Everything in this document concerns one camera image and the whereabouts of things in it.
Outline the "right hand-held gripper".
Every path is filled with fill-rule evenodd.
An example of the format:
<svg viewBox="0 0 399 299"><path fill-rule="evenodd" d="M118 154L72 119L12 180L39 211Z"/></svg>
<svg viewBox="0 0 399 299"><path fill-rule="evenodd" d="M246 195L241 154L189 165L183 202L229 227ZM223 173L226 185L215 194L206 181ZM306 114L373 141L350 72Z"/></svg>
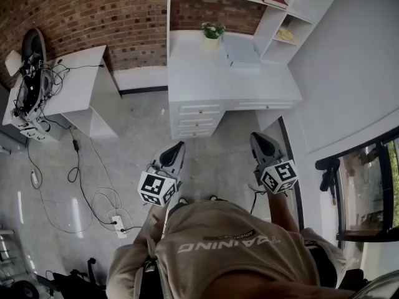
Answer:
<svg viewBox="0 0 399 299"><path fill-rule="evenodd" d="M258 185L273 194L293 189L298 180L297 169L293 160L284 159L280 144L259 132L252 132L249 142L257 162L254 175Z"/></svg>

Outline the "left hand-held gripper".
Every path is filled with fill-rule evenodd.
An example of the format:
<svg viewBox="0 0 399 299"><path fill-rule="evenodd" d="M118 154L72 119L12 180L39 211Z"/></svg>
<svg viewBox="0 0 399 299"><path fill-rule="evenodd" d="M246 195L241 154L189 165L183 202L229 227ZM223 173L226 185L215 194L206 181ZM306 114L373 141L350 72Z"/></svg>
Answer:
<svg viewBox="0 0 399 299"><path fill-rule="evenodd" d="M138 194L142 201L156 206L167 206L182 182L186 146L184 141L168 144L152 157L140 176Z"/></svg>

